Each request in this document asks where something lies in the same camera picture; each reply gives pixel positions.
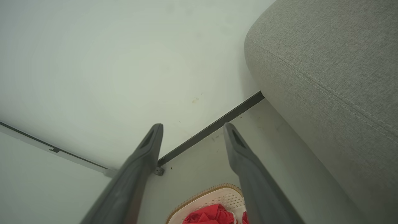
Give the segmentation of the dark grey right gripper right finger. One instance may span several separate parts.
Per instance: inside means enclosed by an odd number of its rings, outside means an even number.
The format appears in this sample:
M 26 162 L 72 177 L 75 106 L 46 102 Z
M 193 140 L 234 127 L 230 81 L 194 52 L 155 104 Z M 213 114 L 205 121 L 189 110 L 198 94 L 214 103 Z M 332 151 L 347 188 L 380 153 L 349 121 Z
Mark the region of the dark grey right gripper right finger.
M 239 178 L 249 222 L 303 224 L 303 219 L 237 128 L 225 123 L 223 129 L 229 164 Z

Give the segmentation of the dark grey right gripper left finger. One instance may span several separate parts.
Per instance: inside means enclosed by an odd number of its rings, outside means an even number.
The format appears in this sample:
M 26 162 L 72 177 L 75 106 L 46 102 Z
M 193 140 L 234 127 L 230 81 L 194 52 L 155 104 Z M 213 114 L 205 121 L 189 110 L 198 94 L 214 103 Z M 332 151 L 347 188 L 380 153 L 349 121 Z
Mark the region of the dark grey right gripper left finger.
M 157 123 L 105 187 L 82 224 L 135 224 L 149 176 L 155 171 L 163 139 Z

